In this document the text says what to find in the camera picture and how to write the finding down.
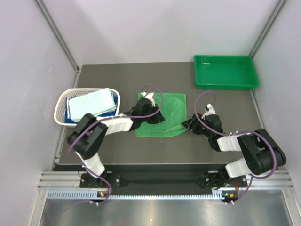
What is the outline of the green towel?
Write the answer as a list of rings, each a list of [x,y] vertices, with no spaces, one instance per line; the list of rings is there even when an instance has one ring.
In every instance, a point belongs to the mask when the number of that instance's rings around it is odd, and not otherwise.
[[[142,123],[135,130],[137,137],[169,138],[178,136],[186,131],[181,125],[188,119],[186,95],[182,93],[156,93],[155,103],[162,107],[160,110],[165,121],[159,124]]]

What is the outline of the white towel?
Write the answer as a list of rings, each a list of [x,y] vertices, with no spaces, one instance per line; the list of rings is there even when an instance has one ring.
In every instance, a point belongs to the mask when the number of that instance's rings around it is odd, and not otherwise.
[[[71,120],[74,122],[80,121],[87,113],[98,116],[116,110],[113,94],[109,88],[73,97],[68,101],[68,107]]]

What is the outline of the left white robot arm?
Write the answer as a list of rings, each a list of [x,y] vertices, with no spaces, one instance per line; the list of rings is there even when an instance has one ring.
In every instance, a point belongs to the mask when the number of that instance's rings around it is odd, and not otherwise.
[[[128,112],[115,116],[97,119],[90,113],[85,114],[78,122],[73,132],[68,136],[68,155],[73,151],[81,160],[82,167],[95,186],[108,187],[109,182],[105,166],[98,154],[99,148],[107,135],[130,132],[141,127],[143,123],[159,124],[165,120],[160,112],[164,102],[156,104],[152,97],[142,97]]]

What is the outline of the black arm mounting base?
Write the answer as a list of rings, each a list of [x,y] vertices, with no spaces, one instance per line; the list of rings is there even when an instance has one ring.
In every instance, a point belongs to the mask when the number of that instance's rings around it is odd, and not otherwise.
[[[101,175],[113,195],[197,195],[222,187],[246,188],[245,176],[225,180],[224,164],[106,164]]]

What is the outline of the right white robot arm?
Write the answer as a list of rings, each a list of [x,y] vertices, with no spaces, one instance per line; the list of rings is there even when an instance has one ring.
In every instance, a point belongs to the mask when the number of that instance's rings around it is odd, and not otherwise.
[[[195,114],[182,122],[187,130],[208,138],[210,147],[217,152],[241,152],[243,158],[226,164],[220,170],[220,182],[231,186],[240,176],[256,176],[272,171],[274,165],[286,164],[286,155],[265,129],[247,133],[223,133],[222,122],[216,114]]]

